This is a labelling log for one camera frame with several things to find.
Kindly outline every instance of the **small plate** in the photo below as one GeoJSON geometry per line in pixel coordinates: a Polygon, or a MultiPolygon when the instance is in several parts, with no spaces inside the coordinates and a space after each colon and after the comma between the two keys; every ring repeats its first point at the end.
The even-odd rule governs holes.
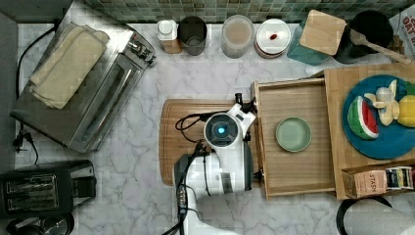
{"type": "Polygon", "coordinates": [[[290,152],[305,149],[311,141],[311,129],[308,123],[299,117],[283,119],[275,132],[278,144],[290,152]]]}

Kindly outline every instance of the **kitchen counter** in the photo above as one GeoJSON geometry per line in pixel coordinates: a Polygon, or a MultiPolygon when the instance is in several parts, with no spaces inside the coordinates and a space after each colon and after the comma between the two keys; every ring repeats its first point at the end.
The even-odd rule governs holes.
{"type": "MultiPolygon", "coordinates": [[[[78,154],[32,131],[39,162],[88,159],[98,179],[97,198],[73,212],[72,234],[162,234],[175,223],[172,187],[161,181],[159,127],[161,109],[169,98],[233,99],[236,92],[249,98],[254,80],[278,81],[307,77],[326,68],[344,65],[333,59],[319,67],[290,60],[285,55],[262,59],[251,47],[240,59],[229,59],[220,50],[220,24],[208,26],[207,48],[193,57],[183,52],[167,55],[157,41],[155,24],[132,24],[156,47],[158,63],[146,70],[100,151],[78,154]]],[[[20,52],[49,24],[21,24],[20,52]]],[[[23,60],[25,81],[33,72],[51,36],[36,45],[23,60]]],[[[370,55],[361,64],[390,60],[370,55]]],[[[17,167],[30,165],[35,155],[28,144],[17,154],[17,167]]],[[[415,216],[415,194],[387,196],[393,207],[415,216]]],[[[307,194],[265,200],[262,189],[243,194],[203,199],[199,206],[204,222],[241,234],[338,234],[336,213],[341,202],[328,194],[307,194]]]]}

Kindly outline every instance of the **wooden spoon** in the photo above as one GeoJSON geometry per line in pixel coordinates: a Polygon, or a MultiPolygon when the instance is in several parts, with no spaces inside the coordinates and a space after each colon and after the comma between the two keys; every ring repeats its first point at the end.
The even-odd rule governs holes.
{"type": "Polygon", "coordinates": [[[363,46],[370,47],[373,50],[375,50],[377,52],[380,52],[380,53],[382,53],[386,56],[389,56],[392,59],[394,59],[398,62],[404,63],[406,65],[409,65],[409,64],[412,63],[412,60],[407,58],[404,55],[401,55],[399,53],[396,53],[395,51],[391,51],[391,50],[389,50],[385,47],[381,47],[379,45],[376,45],[376,44],[373,44],[373,43],[369,42],[366,39],[365,35],[363,35],[362,33],[358,32],[358,31],[356,31],[352,28],[350,29],[350,37],[351,37],[351,40],[353,40],[353,43],[356,44],[356,45],[363,45],[363,46]]]}

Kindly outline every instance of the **white robot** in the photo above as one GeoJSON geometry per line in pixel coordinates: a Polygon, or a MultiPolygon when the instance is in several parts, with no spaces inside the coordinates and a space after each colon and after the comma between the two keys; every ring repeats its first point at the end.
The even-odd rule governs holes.
{"type": "Polygon", "coordinates": [[[173,177],[179,222],[164,234],[177,231],[180,235],[236,234],[200,221],[196,204],[205,196],[251,190],[254,167],[246,137],[255,120],[252,113],[255,104],[254,101],[243,104],[241,94],[236,96],[237,104],[231,110],[215,114],[206,122],[205,140],[212,152],[206,152],[206,147],[199,142],[192,156],[183,156],[175,165],[173,177]]]}

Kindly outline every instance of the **toy watermelon slice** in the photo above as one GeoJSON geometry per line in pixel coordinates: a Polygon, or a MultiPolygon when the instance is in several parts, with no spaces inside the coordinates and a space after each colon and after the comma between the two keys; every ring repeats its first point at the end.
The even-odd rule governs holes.
{"type": "Polygon", "coordinates": [[[361,96],[356,97],[348,108],[347,121],[354,134],[362,139],[376,139],[379,136],[378,125],[367,102],[361,96]]]}

